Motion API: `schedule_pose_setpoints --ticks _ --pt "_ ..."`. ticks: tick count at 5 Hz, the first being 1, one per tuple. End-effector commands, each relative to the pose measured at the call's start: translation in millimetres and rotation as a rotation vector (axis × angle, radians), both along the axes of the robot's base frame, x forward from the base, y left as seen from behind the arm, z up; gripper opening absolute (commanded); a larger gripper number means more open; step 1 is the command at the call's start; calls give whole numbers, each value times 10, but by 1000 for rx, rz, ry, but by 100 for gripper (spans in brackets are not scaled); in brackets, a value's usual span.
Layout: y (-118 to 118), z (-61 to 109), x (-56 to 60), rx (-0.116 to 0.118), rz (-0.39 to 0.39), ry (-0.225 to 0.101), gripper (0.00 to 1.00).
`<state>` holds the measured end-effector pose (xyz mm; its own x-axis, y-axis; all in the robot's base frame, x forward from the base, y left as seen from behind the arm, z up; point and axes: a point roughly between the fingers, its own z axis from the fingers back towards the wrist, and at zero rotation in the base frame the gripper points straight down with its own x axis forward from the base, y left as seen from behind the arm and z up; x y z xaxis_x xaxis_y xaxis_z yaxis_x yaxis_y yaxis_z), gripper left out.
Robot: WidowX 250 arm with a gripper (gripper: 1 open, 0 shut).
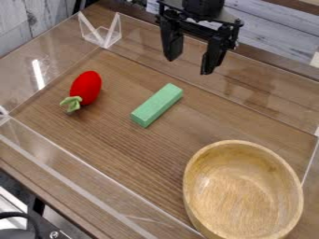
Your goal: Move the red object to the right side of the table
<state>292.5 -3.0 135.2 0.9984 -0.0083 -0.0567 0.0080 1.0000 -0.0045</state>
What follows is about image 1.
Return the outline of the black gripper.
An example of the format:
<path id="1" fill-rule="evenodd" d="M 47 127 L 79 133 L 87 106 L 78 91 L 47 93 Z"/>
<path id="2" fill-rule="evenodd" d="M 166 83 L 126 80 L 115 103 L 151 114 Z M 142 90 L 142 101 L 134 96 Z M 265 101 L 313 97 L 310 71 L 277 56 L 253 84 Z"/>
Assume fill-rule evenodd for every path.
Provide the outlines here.
<path id="1" fill-rule="evenodd" d="M 158 0 L 158 3 L 166 59 L 173 62 L 183 53 L 183 32 L 212 38 L 202 57 L 201 74 L 213 74 L 226 56 L 226 38 L 232 42 L 238 40 L 244 20 L 226 10 L 226 0 Z"/>

